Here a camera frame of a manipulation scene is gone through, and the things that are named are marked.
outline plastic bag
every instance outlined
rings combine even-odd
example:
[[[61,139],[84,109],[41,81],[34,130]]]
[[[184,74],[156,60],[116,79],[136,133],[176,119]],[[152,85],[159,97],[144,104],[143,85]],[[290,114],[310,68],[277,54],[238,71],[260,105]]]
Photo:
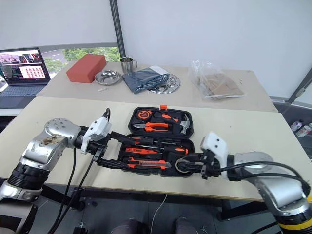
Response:
[[[169,78],[169,73],[161,67],[151,66],[143,70],[124,74],[122,78],[129,89],[137,94],[145,89],[153,88],[166,82]]]
[[[231,78],[208,61],[192,61],[189,78],[199,89],[204,99],[219,100],[245,95]]]

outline laptop screen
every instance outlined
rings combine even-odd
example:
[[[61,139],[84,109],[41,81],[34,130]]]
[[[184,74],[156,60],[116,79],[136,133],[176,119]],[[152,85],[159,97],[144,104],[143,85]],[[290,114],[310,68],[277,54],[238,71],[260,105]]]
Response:
[[[39,48],[0,50],[0,69],[9,85],[46,84],[50,80]]]

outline window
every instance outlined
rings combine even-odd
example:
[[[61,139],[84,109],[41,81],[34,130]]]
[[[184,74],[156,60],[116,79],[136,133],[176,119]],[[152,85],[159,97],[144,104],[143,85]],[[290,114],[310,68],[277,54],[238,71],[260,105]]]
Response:
[[[118,62],[120,60],[118,47],[73,48],[42,52],[44,63],[51,78],[62,70],[68,62],[78,60],[85,54],[105,55],[108,62]]]

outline laptop keyboard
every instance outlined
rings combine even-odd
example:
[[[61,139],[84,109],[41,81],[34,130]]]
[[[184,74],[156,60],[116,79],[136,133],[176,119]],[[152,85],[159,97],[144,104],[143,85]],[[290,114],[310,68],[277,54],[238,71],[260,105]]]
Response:
[[[22,87],[7,87],[3,92],[0,93],[1,97],[7,96],[35,96],[39,93],[44,86],[22,86]]]

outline laptop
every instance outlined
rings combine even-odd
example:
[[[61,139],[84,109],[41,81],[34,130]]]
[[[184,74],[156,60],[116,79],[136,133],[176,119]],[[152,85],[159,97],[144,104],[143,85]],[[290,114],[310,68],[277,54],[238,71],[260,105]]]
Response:
[[[0,109],[24,108],[50,81],[39,48],[0,50],[0,75],[8,84]]]

